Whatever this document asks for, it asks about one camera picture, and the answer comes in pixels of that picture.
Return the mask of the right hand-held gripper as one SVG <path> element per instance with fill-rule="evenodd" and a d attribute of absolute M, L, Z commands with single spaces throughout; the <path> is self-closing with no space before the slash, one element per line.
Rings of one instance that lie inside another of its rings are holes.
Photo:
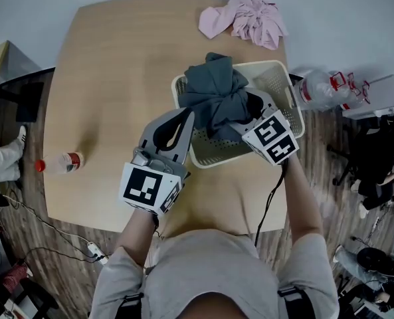
<path fill-rule="evenodd" d="M 229 126 L 258 155 L 272 165 L 279 165 L 299 150 L 298 143 L 288 120 L 269 93 L 261 90 L 247 90 L 247 110 L 253 118 L 263 118 L 248 124 L 231 122 Z"/>

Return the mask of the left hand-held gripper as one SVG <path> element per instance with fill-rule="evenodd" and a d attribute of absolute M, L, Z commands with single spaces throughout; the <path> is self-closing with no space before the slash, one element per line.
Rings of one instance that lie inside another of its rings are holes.
<path fill-rule="evenodd" d="M 118 198 L 153 215 L 165 215 L 190 176 L 185 163 L 195 121 L 190 108 L 169 111 L 151 121 L 124 164 Z"/>

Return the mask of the grey garment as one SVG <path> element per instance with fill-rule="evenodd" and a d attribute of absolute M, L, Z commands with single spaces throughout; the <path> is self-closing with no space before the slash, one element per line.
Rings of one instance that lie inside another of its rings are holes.
<path fill-rule="evenodd" d="M 207 53 L 204 64 L 190 66 L 184 75 L 187 84 L 178 103 L 194 111 L 194 127 L 210 139 L 241 142 L 230 123 L 247 125 L 261 117 L 263 100 L 247 91 L 248 80 L 233 68 L 232 58 Z"/>

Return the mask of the cream plastic basket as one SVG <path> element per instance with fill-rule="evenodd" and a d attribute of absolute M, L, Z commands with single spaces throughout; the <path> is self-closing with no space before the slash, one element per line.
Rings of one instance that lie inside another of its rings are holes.
<path fill-rule="evenodd" d="M 276 111 L 280 110 L 288 120 L 297 141 L 304 134 L 304 122 L 286 67 L 278 60 L 264 60 L 233 64 L 233 68 L 248 80 L 247 90 L 261 90 L 270 94 L 276 104 Z M 178 96 L 185 92 L 186 84 L 184 74 L 172 82 L 173 97 L 178 108 Z M 252 121 L 258 125 L 262 119 L 255 118 Z M 210 139 L 205 130 L 194 127 L 190 154 L 192 162 L 200 168 L 227 163 L 251 152 L 254 151 L 243 139 L 241 142 Z"/>

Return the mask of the person's right forearm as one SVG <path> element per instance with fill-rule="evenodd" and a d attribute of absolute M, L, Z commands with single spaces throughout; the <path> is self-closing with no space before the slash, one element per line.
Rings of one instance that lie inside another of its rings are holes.
<path fill-rule="evenodd" d="M 284 176 L 287 213 L 292 242 L 308 234 L 323 234 L 319 205 L 296 154 L 288 159 Z"/>

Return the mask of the person's left forearm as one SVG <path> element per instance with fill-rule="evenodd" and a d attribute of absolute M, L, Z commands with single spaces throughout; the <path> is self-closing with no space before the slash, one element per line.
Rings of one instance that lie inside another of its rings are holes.
<path fill-rule="evenodd" d="M 122 247 L 137 265 L 144 266 L 158 225 L 156 215 L 135 209 L 118 237 L 115 250 Z"/>

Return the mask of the light wooden table white legs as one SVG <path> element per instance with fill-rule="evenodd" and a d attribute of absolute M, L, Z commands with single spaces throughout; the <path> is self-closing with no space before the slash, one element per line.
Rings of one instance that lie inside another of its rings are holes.
<path fill-rule="evenodd" d="M 237 63 L 286 61 L 275 51 L 223 33 L 209 40 L 199 15 L 218 0 L 114 0 L 81 7 L 64 40 L 50 86 L 43 155 L 80 152 L 83 168 L 46 174 L 49 217 L 120 232 L 132 208 L 118 199 L 124 164 L 145 126 L 174 109 L 171 83 L 209 52 Z M 210 227 L 229 233 L 282 229 L 280 168 L 247 154 L 191 175 L 160 221 L 166 237 Z"/>

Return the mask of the pink clothes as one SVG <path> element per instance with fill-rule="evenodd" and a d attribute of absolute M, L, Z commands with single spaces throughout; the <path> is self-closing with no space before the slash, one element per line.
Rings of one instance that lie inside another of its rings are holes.
<path fill-rule="evenodd" d="M 198 28 L 208 39 L 231 28 L 231 36 L 269 50 L 288 36 L 278 7 L 268 0 L 229 0 L 222 7 L 208 7 L 199 16 Z"/>

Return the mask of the black office chair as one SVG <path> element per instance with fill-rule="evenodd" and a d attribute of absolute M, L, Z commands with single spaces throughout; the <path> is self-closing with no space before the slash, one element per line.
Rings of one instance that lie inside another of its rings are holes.
<path fill-rule="evenodd" d="M 348 175 L 355 177 L 357 173 L 357 147 L 359 146 L 361 139 L 361 132 L 354 134 L 353 128 L 347 124 L 342 126 L 342 130 L 347 134 L 349 145 L 348 152 L 337 150 L 331 144 L 326 146 L 327 152 L 331 152 L 337 157 L 347 160 L 342 174 L 339 177 L 334 177 L 332 179 L 332 184 L 336 187 L 340 186 Z"/>

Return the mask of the clear plastic bottle red cap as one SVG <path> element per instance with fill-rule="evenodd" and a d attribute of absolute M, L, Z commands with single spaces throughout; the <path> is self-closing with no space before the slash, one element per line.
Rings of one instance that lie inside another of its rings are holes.
<path fill-rule="evenodd" d="M 38 159 L 35 169 L 49 174 L 66 174 L 80 169 L 83 165 L 84 156 L 80 152 L 62 152 Z"/>

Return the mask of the white box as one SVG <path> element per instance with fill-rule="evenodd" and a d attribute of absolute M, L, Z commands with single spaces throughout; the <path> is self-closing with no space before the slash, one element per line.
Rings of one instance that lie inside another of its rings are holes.
<path fill-rule="evenodd" d="M 389 116 L 394 114 L 394 75 L 370 84 L 367 97 L 369 103 L 359 108 L 343 110 L 342 116 L 352 120 Z"/>

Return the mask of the person's grey shirt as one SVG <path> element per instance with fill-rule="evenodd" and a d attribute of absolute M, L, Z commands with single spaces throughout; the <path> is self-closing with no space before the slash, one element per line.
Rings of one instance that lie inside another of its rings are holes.
<path fill-rule="evenodd" d="M 298 239 L 275 274 L 248 237 L 212 229 L 190 231 L 163 240 L 148 274 L 125 249 L 116 249 L 98 278 L 90 319 L 123 317 L 132 296 L 139 297 L 140 319 L 177 319 L 194 298 L 206 293 L 230 298 L 248 319 L 288 319 L 280 291 L 290 287 L 307 294 L 315 319 L 338 319 L 323 236 L 312 233 Z"/>

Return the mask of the white power strip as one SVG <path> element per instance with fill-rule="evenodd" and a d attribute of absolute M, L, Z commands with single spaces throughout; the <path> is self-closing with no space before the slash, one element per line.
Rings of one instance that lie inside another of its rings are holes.
<path fill-rule="evenodd" d="M 87 247 L 96 262 L 99 262 L 101 265 L 105 265 L 108 262 L 109 255 L 106 255 L 95 243 L 89 242 Z"/>

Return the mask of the black mesh chair seat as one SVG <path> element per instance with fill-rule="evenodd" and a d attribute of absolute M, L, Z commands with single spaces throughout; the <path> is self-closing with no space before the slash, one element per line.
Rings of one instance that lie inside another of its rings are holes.
<path fill-rule="evenodd" d="M 372 247 L 366 247 L 357 254 L 357 262 L 369 272 L 377 272 L 387 278 L 394 278 L 394 257 Z"/>

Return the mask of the black swivel chair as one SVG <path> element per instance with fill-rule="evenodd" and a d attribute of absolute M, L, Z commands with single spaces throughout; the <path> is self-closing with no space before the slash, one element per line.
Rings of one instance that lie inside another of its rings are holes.
<path fill-rule="evenodd" d="M 5 303 L 6 319 L 52 319 L 58 302 L 41 285 L 25 278 Z"/>

